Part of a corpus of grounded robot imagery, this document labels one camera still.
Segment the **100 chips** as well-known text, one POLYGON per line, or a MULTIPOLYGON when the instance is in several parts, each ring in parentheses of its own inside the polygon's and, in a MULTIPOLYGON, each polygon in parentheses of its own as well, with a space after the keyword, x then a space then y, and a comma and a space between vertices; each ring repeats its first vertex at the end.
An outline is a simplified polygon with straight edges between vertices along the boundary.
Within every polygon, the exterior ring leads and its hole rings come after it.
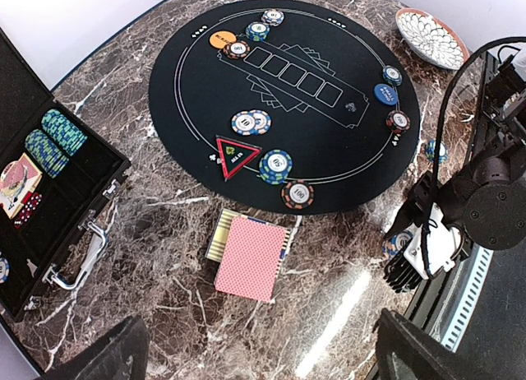
POLYGON ((385 119, 386 126, 394 134, 403 134, 410 129, 410 118, 402 111, 392 110, 385 119))
POLYGON ((293 210, 303 210, 314 202, 314 188, 304 180, 293 180, 281 189, 281 199, 286 207, 293 210))
POLYGON ((244 40, 238 40, 226 44, 222 52, 227 58, 240 59, 245 58, 251 52, 251 48, 244 40))

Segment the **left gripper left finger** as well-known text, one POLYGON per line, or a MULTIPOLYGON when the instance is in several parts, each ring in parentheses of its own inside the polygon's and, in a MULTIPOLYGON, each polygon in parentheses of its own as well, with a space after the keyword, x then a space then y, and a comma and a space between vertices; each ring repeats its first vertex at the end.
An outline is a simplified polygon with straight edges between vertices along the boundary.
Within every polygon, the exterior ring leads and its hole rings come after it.
POLYGON ((150 336, 142 317, 128 316, 42 379, 144 379, 150 336))

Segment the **10 chips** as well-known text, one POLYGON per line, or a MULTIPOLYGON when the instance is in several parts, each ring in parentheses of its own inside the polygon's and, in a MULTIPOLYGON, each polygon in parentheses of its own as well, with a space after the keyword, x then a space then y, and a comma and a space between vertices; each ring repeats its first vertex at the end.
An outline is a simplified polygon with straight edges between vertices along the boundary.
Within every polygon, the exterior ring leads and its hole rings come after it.
POLYGON ((261 20, 269 26, 278 26, 284 21, 284 13, 277 9, 268 9, 263 12, 261 20))
POLYGON ((263 110, 243 110, 231 118, 231 128, 240 136, 259 136, 266 134, 271 127, 271 117, 263 110))

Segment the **50 chips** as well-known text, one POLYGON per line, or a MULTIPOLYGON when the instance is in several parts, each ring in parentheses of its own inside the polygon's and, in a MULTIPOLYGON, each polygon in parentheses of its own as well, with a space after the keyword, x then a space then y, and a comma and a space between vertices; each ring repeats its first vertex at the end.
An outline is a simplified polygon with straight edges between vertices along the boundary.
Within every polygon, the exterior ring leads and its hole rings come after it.
POLYGON ((262 180, 271 185, 284 183, 292 167, 292 157, 286 151, 280 149, 267 152, 259 162, 262 180))
POLYGON ((400 86, 403 82, 402 73, 391 65, 386 65, 383 67, 382 76, 391 86, 400 86))
POLYGON ((261 42, 266 40, 266 37, 270 33, 270 26, 262 21, 252 22, 247 25, 245 29, 245 34, 247 38, 251 41, 261 42))

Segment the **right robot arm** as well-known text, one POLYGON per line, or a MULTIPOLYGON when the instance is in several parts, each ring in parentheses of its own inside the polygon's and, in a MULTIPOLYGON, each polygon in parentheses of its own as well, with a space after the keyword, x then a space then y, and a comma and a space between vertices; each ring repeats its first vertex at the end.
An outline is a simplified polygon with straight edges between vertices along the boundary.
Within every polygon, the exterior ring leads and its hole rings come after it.
POLYGON ((487 58, 469 160, 446 183, 438 170, 423 174, 385 238, 427 222, 432 204, 442 223, 484 248, 506 250, 525 238, 525 80, 519 56, 487 58))

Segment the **red triangular all-in marker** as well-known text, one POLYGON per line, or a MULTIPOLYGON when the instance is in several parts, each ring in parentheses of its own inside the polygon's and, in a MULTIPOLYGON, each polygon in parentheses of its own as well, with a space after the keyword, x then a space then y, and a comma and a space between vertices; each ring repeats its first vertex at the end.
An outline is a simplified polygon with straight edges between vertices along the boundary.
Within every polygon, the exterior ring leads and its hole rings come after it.
POLYGON ((216 136, 216 145, 225 181, 230 180, 262 151, 262 148, 259 146, 220 135, 216 136))

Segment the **blue chip stack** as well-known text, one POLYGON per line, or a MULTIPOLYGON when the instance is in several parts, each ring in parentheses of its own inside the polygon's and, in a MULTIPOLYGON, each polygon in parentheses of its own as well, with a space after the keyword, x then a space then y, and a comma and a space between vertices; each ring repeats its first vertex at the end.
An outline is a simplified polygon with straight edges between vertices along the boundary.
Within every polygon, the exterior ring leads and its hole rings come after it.
POLYGON ((407 229, 387 239, 382 244, 382 252, 384 256, 388 260, 393 259, 404 245, 412 239, 413 233, 407 229))

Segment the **blue small blind button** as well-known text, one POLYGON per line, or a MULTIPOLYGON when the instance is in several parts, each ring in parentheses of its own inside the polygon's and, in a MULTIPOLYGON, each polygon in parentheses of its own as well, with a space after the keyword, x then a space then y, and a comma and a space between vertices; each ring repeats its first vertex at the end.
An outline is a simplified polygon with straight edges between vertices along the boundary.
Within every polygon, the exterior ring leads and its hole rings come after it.
POLYGON ((396 91, 387 84, 376 84, 373 93, 376 99, 384 105, 394 106, 399 102, 396 91))

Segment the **orange big blind button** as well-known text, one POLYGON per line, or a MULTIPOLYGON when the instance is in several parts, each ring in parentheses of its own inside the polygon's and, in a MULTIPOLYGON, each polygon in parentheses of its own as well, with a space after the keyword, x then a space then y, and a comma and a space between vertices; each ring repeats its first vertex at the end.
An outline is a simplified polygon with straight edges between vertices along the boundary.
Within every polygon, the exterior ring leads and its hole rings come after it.
POLYGON ((237 36, 227 30, 216 31, 209 37, 210 45, 215 49, 223 49, 227 44, 235 43, 236 41, 237 36))

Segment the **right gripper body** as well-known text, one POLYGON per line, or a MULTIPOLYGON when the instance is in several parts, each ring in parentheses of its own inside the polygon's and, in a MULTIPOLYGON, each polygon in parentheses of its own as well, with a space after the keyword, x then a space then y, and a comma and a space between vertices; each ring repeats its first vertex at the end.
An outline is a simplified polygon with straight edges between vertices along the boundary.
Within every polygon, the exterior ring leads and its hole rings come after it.
POLYGON ((384 234, 385 239, 391 239, 411 225, 420 227, 423 222, 424 210, 431 193, 431 171, 422 174, 410 188, 403 205, 394 219, 394 223, 384 234))

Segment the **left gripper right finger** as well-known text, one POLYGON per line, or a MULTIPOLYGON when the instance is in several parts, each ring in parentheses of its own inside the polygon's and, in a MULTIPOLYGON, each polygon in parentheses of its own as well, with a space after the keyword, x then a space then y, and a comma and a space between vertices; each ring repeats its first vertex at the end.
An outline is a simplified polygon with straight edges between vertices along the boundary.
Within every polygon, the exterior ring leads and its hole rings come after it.
POLYGON ((381 379, 493 379, 484 368, 448 351, 406 317, 381 310, 375 329, 381 379))

